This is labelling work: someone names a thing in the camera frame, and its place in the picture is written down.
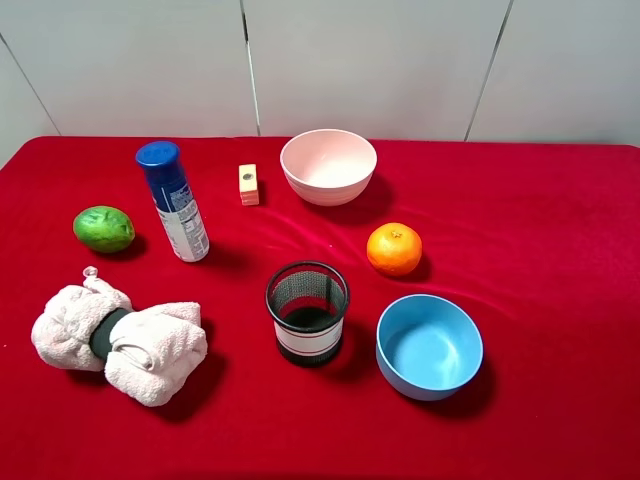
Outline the orange mandarin fruit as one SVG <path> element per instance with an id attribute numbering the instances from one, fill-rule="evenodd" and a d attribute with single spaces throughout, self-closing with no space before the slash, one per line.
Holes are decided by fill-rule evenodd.
<path id="1" fill-rule="evenodd" d="M 423 252 L 422 239 L 411 227 L 402 223 L 386 223 L 369 236 L 366 255 L 380 273 L 400 277 L 413 272 Z"/>

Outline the black mesh pen cup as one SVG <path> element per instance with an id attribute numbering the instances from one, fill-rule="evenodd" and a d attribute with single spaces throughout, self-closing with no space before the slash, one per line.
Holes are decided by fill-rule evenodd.
<path id="1" fill-rule="evenodd" d="M 339 352 L 350 289 L 334 267 L 319 261 L 282 267 L 267 284 L 265 302 L 287 361 L 314 368 Z"/>

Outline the pink plastic bowl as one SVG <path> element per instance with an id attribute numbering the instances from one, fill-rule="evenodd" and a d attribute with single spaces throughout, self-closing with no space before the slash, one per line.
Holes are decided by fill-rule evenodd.
<path id="1" fill-rule="evenodd" d="M 290 139 L 280 164 L 293 191 L 317 206 L 344 205 L 368 186 L 378 155 L 365 138 L 339 129 L 317 129 Z"/>

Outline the small beige orange block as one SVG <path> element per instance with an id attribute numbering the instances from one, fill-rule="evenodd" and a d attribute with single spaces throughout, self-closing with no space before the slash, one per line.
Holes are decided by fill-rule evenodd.
<path id="1" fill-rule="evenodd" d="M 255 164 L 239 166 L 239 194 L 243 206 L 259 204 L 259 185 Z"/>

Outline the blue capped spray can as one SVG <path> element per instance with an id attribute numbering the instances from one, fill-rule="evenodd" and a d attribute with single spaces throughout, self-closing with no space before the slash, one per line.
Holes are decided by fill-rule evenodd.
<path id="1" fill-rule="evenodd" d="M 179 147 L 154 141 L 135 155 L 149 186 L 157 213 L 174 254 L 198 262 L 209 252 L 209 238 L 180 160 Z"/>

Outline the blue plastic bowl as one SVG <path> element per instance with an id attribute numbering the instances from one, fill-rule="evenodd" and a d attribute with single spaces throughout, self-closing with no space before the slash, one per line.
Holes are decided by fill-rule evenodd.
<path id="1" fill-rule="evenodd" d="M 440 401 L 468 384 L 482 366 L 484 344 L 472 318 L 429 294 L 389 304 L 376 328 L 376 360 L 385 380 L 417 401 Z"/>

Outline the rolled pink towel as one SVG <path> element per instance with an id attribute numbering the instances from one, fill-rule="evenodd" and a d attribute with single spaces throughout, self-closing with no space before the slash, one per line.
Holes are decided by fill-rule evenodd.
<path id="1" fill-rule="evenodd" d="M 89 266 L 81 285 L 62 288 L 35 321 L 31 341 L 48 365 L 102 372 L 117 390 L 158 407 L 184 386 L 207 354 L 197 302 L 136 311 Z"/>

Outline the green lime fruit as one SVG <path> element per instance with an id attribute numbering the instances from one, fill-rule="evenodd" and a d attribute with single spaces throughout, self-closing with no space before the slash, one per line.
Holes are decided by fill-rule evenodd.
<path id="1" fill-rule="evenodd" d="M 110 206 L 94 206 L 83 210 L 73 221 L 76 238 L 99 253 L 117 253 L 128 248 L 135 239 L 129 216 Z"/>

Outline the red velvet tablecloth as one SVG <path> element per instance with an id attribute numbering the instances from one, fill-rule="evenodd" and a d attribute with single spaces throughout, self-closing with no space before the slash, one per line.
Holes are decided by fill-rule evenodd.
<path id="1" fill-rule="evenodd" d="M 39 137 L 1 172 L 1 475 L 5 479 L 635 479 L 639 475 L 639 151 L 631 146 L 378 140 L 366 190 L 303 202 L 280 138 L 179 141 L 211 240 L 173 253 L 134 156 L 140 138 Z M 243 206 L 239 166 L 259 204 Z M 126 213 L 117 253 L 83 245 L 83 210 Z M 370 264 L 370 234 L 402 223 L 416 269 Z M 350 289 L 342 345 L 302 367 L 279 352 L 270 278 L 299 261 Z M 44 364 L 45 303 L 94 266 L 138 308 L 196 301 L 208 354 L 165 406 L 94 372 Z M 481 370 L 440 402 L 380 374 L 383 310 L 413 293 L 476 322 Z"/>

